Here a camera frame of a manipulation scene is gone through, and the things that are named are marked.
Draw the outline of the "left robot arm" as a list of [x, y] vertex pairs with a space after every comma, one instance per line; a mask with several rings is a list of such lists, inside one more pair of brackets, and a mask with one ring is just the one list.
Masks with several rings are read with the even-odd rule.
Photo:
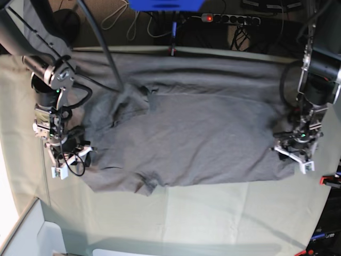
[[[279, 93], [289, 107], [289, 131], [274, 133], [273, 148], [283, 161], [308, 162], [323, 136], [322, 120], [328, 104], [340, 96], [340, 1], [314, 1], [314, 13], [302, 24], [296, 41], [304, 43], [302, 61], [288, 64], [280, 78]], [[301, 67], [296, 104], [285, 98], [285, 80], [293, 67]]]

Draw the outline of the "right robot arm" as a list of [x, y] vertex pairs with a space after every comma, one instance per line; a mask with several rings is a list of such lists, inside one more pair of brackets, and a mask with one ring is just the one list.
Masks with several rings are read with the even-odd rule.
[[1, 45], [12, 55], [22, 57], [32, 72], [35, 91], [34, 133], [44, 141], [53, 167], [58, 170], [72, 165], [86, 168], [95, 149], [84, 139], [84, 128], [66, 127], [72, 111], [83, 106], [93, 95], [92, 89], [75, 81], [76, 67], [71, 61], [69, 45], [58, 34], [48, 1], [29, 1], [36, 19], [51, 39], [62, 43], [62, 50], [44, 38], [17, 11], [10, 1], [1, 1]]

